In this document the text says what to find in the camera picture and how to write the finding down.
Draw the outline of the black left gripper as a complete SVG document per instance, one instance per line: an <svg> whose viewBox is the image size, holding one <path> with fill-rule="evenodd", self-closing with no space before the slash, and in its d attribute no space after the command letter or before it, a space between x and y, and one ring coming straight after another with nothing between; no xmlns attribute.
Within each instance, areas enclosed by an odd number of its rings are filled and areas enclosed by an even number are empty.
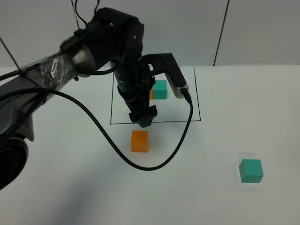
<svg viewBox="0 0 300 225"><path fill-rule="evenodd" d="M153 78L147 74L146 68L143 56L135 60L127 57L114 72L118 93L129 109L129 118L142 128L150 126L158 114L156 106L150 106Z"/></svg>

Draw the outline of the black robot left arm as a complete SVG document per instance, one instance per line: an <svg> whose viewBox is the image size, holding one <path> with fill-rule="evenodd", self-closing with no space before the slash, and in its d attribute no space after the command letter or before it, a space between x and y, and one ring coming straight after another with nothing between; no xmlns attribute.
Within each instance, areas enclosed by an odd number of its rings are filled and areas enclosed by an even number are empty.
<svg viewBox="0 0 300 225"><path fill-rule="evenodd" d="M144 25L137 17L111 8L94 12L85 29L65 40L58 53L1 76L0 186L6 187L23 170L26 140L34 140L32 114L71 80L113 73L118 92L141 127L157 115L150 106L154 78L142 56Z"/></svg>

